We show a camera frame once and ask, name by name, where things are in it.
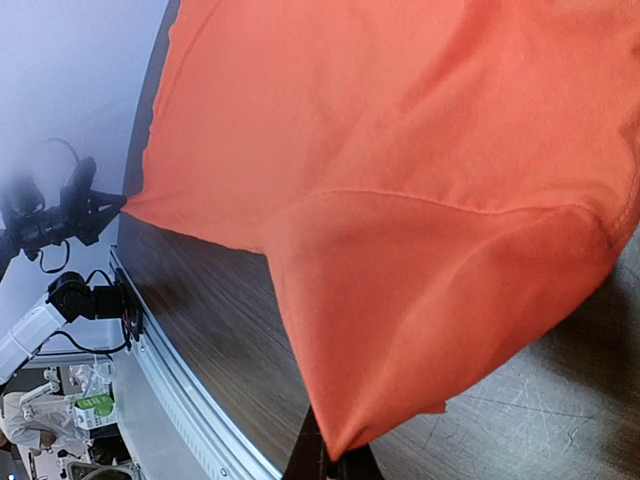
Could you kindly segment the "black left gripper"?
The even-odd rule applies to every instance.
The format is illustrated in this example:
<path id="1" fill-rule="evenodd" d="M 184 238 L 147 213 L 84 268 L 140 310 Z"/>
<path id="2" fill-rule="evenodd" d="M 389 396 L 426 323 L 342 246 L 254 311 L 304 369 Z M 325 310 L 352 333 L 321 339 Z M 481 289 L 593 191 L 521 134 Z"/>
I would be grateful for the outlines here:
<path id="1" fill-rule="evenodd" d="M 75 237 L 83 245 L 99 241 L 101 233 L 127 203 L 124 195 L 63 187 L 60 204 L 46 208 L 35 188 L 6 189 L 1 195 L 2 250 L 40 250 Z"/>

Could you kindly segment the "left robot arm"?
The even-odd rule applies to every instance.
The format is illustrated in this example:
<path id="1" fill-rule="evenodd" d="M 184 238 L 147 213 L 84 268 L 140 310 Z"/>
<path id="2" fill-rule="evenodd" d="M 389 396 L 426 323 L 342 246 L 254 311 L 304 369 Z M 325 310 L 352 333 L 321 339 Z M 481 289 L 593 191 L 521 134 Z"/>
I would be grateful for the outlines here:
<path id="1" fill-rule="evenodd" d="M 121 213 L 124 195 L 91 188 L 92 178 L 74 175 L 60 189 L 59 203 L 48 208 L 30 176 L 1 188 L 1 273 L 19 254 L 37 261 L 49 246 L 70 248 L 69 240 L 85 246 Z M 44 271 L 55 279 L 46 291 L 1 335 L 1 384 L 6 385 L 53 336 L 79 318 L 116 319 L 125 313 L 125 294 L 118 285 L 90 287 L 89 280 L 63 267 Z"/>

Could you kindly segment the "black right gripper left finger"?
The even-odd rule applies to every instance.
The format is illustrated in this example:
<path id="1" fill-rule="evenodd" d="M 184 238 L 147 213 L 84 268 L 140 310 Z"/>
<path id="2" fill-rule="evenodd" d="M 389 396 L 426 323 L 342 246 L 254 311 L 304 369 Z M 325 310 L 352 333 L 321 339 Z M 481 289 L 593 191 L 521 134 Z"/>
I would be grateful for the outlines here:
<path id="1" fill-rule="evenodd" d="M 283 472 L 283 480 L 327 480 L 331 460 L 312 407 L 309 407 Z"/>

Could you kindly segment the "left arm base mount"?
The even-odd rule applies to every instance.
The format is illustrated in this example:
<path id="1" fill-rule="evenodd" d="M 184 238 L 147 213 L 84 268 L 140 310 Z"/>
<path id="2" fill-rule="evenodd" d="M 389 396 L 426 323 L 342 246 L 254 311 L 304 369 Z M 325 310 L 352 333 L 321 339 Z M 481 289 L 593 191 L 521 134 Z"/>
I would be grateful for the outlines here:
<path id="1" fill-rule="evenodd" d="M 111 280 L 102 270 L 94 270 L 87 278 L 77 272 L 65 272 L 47 288 L 45 303 L 52 306 L 68 323 L 78 318 L 90 321 L 118 320 L 123 344 L 107 350 L 92 350 L 97 355 L 130 351 L 143 332 L 144 310 L 133 288 L 122 277 Z"/>

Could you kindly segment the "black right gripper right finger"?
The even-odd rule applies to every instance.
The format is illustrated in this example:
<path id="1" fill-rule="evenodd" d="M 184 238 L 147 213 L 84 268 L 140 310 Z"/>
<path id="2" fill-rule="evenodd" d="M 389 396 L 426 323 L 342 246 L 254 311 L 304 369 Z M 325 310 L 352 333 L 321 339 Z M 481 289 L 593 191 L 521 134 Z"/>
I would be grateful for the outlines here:
<path id="1" fill-rule="evenodd" d="M 383 480 L 369 444 L 350 450 L 332 465 L 332 478 L 337 480 Z"/>

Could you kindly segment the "orange garment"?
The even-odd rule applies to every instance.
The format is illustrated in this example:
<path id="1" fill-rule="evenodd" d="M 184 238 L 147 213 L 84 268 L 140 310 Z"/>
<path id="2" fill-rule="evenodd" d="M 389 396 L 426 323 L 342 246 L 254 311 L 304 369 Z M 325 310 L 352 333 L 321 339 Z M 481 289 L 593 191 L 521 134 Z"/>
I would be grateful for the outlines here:
<path id="1" fill-rule="evenodd" d="M 265 255 L 332 458 L 482 380 L 639 221 L 635 1 L 185 1 L 126 207 Z"/>

